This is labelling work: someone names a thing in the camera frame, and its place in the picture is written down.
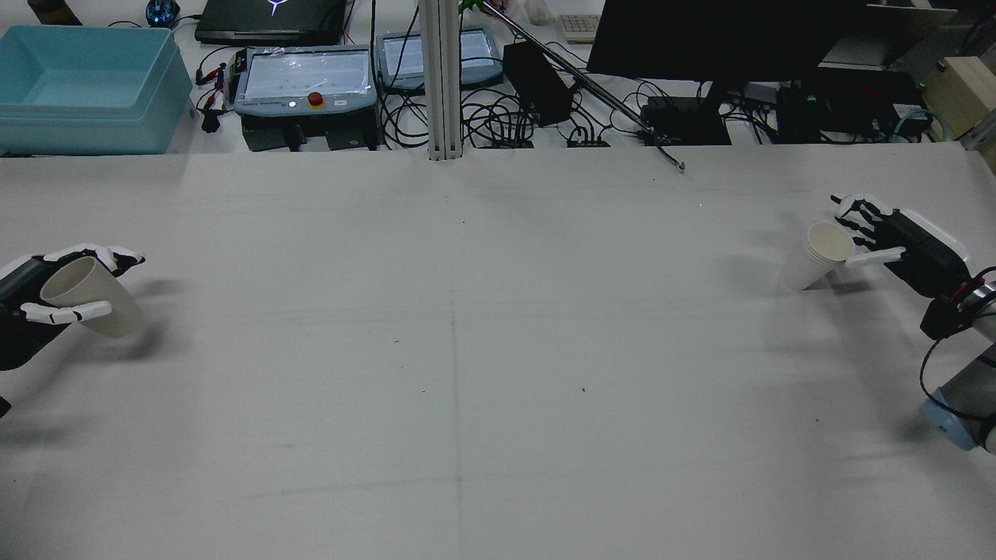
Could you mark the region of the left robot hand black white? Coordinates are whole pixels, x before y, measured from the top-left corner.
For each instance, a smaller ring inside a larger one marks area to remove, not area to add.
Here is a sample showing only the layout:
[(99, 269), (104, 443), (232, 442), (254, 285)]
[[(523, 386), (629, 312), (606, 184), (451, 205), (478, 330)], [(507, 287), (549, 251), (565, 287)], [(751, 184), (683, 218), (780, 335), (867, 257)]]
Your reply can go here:
[(121, 246), (81, 243), (3, 266), (3, 371), (27, 364), (72, 324), (110, 338), (138, 329), (142, 312), (118, 279), (145, 261)]

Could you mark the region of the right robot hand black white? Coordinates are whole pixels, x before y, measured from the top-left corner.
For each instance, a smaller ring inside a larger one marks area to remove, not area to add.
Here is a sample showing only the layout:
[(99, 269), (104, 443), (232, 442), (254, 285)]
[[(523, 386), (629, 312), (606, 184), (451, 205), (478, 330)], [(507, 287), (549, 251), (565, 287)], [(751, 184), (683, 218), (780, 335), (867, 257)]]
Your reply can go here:
[(846, 259), (847, 267), (882, 264), (928, 298), (949, 298), (973, 278), (964, 244), (918, 212), (889, 207), (870, 194), (831, 195), (831, 201), (833, 219), (861, 248)]

